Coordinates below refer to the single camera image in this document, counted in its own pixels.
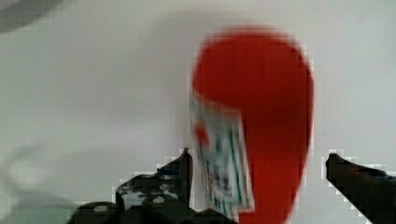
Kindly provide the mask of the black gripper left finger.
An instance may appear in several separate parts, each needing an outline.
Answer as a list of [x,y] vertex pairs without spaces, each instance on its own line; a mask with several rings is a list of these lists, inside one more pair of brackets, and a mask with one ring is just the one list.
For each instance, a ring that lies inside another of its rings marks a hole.
[[192,157],[184,148],[154,174],[120,185],[114,203],[86,203],[66,224],[237,224],[215,210],[190,208],[192,175]]

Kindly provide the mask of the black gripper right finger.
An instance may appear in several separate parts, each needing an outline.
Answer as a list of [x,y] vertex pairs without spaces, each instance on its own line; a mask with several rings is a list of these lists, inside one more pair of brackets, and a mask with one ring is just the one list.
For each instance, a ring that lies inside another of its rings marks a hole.
[[395,177],[331,153],[326,178],[372,224],[395,224]]

